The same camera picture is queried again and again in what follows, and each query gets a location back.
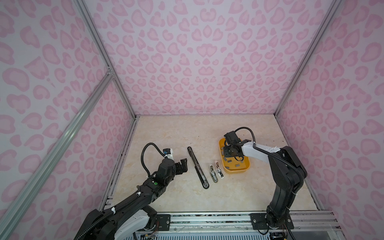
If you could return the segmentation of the black stapler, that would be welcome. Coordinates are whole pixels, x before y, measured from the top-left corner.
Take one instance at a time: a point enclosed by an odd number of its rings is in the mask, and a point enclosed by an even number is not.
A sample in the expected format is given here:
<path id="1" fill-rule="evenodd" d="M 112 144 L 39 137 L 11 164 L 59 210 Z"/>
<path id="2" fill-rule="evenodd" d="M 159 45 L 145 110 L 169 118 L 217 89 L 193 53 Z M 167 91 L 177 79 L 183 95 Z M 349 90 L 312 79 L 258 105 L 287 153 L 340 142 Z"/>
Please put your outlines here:
<path id="1" fill-rule="evenodd" d="M 197 158 L 193 152 L 193 149 L 191 147 L 187 147 L 187 150 L 188 150 L 188 153 L 195 164 L 195 170 L 197 172 L 197 175 L 199 177 L 199 180 L 200 180 L 203 188 L 208 189 L 210 187 L 209 182 L 208 182 L 208 180 L 207 180 L 207 178 L 206 178 L 206 176 L 205 176 L 205 174 L 204 174 L 204 172 L 203 172 L 203 170 L 202 170 L 202 168 L 201 168 L 201 166 L 200 166 L 200 164 L 199 164 L 199 162 L 198 162 L 198 160 L 197 160 Z"/>

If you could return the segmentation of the yellow plastic tray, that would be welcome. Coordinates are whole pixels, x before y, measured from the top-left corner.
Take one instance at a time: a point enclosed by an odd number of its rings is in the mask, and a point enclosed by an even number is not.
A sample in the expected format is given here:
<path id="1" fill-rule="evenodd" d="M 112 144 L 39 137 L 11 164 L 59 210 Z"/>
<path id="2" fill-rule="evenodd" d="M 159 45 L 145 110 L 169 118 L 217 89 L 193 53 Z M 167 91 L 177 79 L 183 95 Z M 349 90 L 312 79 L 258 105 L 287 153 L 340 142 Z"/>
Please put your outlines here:
<path id="1" fill-rule="evenodd" d="M 237 161 L 234 158 L 224 157 L 224 152 L 223 152 L 224 142 L 225 142 L 224 138 L 219 140 L 219 148 L 220 148 L 221 163 L 223 165 L 223 170 L 227 174 L 240 174 L 240 173 L 244 173 L 245 171 L 247 171 L 251 166 L 249 158 L 244 157 L 244 159 L 242 161 Z M 229 164 L 229 163 L 227 163 L 227 160 L 232 160 L 233 162 Z M 241 167 L 236 167 L 236 164 L 240 164 L 240 163 L 243 165 Z"/>

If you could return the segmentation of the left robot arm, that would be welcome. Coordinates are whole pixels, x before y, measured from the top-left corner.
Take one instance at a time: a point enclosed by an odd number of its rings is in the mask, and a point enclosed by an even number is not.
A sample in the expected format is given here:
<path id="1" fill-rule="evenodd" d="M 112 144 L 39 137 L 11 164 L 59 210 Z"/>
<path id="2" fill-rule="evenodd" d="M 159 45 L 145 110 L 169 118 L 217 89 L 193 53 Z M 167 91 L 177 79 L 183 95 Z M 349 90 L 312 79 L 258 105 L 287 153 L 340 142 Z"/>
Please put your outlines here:
<path id="1" fill-rule="evenodd" d="M 179 163 L 164 158 L 158 171 L 144 183 L 137 186 L 136 192 L 106 210 L 94 209 L 85 218 L 76 240 L 124 240 L 137 230 L 148 229 L 156 232 L 157 212 L 150 204 L 158 199 L 176 175 L 188 171 L 187 159 Z"/>

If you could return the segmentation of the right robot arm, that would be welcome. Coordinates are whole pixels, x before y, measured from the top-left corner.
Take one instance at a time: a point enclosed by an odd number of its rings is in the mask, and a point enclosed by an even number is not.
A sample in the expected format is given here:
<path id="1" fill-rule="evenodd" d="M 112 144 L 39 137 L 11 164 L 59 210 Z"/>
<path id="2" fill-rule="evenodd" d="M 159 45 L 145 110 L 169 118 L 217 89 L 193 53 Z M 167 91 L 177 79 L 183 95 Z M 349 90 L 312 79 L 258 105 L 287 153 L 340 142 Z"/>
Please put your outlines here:
<path id="1" fill-rule="evenodd" d="M 240 162 L 248 157 L 270 164 L 276 188 L 267 206 L 264 223 L 269 229 L 283 226 L 308 175 L 295 151 L 289 146 L 278 148 L 257 144 L 252 130 L 241 127 L 224 135 L 224 157 Z"/>

